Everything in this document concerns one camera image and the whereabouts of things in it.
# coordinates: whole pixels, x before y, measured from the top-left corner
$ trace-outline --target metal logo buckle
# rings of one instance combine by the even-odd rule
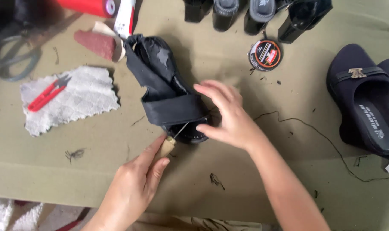
[[[348,73],[352,73],[351,78],[365,78],[367,75],[363,74],[361,71],[362,68],[351,68],[348,70]]]

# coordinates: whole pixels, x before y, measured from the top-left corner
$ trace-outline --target shoe strap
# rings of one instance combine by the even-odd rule
[[[149,122],[158,126],[183,124],[208,117],[208,109],[199,95],[183,95],[142,104]]]
[[[336,78],[332,79],[332,85],[335,86],[341,81],[352,79],[352,78],[365,78],[367,76],[377,75],[377,74],[383,74],[387,75],[385,71],[383,71],[379,67],[365,67],[365,68],[352,68],[348,71],[342,71],[340,73],[337,73],[335,76]]]

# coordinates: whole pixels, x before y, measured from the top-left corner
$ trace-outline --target black high heel shoe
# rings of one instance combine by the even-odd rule
[[[223,32],[230,28],[239,10],[239,0],[215,0],[213,7],[213,27]]]
[[[244,16],[244,32],[248,35],[257,35],[276,13],[274,0],[250,0],[250,9]]]
[[[278,40],[288,44],[304,31],[313,29],[333,8],[331,0],[294,0],[287,6],[289,15],[279,28]]]
[[[213,0],[184,0],[185,21],[199,23],[213,5]]]

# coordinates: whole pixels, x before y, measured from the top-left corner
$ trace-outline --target white cloth rag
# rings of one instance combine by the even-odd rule
[[[66,88],[37,112],[30,112],[28,105],[58,77],[71,77]],[[120,107],[112,90],[113,80],[105,68],[81,66],[55,76],[46,76],[20,86],[25,128],[32,136],[46,133],[52,126],[69,123],[87,116],[101,114]]]

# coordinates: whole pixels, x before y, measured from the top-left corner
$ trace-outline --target red sandpaper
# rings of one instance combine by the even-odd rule
[[[116,49],[114,38],[97,34],[91,31],[78,30],[73,35],[74,39],[95,54],[112,61],[113,53]]]

